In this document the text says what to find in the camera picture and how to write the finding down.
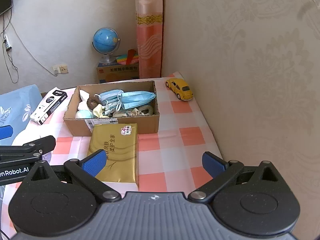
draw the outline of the curtain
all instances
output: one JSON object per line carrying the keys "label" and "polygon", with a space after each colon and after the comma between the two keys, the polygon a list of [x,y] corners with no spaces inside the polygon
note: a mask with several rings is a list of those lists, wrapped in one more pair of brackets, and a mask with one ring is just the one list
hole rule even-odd
{"label": "curtain", "polygon": [[140,78],[161,75],[163,0],[136,0]]}

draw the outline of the white wall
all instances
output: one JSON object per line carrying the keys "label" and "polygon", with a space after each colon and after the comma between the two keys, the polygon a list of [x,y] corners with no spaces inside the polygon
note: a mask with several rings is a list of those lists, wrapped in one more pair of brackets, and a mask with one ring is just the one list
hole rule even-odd
{"label": "white wall", "polygon": [[10,26],[7,35],[20,79],[18,84],[11,83],[1,52],[0,94],[30,84],[45,92],[55,86],[63,89],[96,83],[101,55],[91,42],[101,27],[118,32],[118,54],[137,47],[134,0],[13,0],[12,11],[12,23],[35,58],[51,71],[53,65],[66,63],[69,74],[50,75],[23,48]]}

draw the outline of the power strip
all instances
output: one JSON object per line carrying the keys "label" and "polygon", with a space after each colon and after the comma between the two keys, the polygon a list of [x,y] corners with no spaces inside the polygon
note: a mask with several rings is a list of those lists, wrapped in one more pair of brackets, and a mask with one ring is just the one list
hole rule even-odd
{"label": "power strip", "polygon": [[6,50],[6,51],[11,50],[12,47],[11,47],[11,44],[10,44],[10,42],[9,42],[9,39],[8,39],[8,36],[7,36],[6,33],[4,33],[3,38],[4,38],[5,50]]}

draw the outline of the globe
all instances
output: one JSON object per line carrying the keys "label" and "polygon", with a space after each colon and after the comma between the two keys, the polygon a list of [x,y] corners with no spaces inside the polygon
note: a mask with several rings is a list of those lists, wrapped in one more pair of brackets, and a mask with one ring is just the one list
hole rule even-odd
{"label": "globe", "polygon": [[100,62],[112,63],[116,60],[115,57],[110,55],[120,45],[119,36],[114,29],[106,27],[97,30],[93,36],[92,44],[96,51],[104,55]]}

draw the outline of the white box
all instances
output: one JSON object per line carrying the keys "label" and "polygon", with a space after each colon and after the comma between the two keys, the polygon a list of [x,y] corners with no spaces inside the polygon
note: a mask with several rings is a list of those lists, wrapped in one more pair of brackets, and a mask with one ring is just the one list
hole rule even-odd
{"label": "white box", "polygon": [[43,124],[44,121],[53,113],[53,111],[68,97],[67,93],[59,90],[57,87],[50,90],[41,100],[37,109],[30,115],[30,119]]}

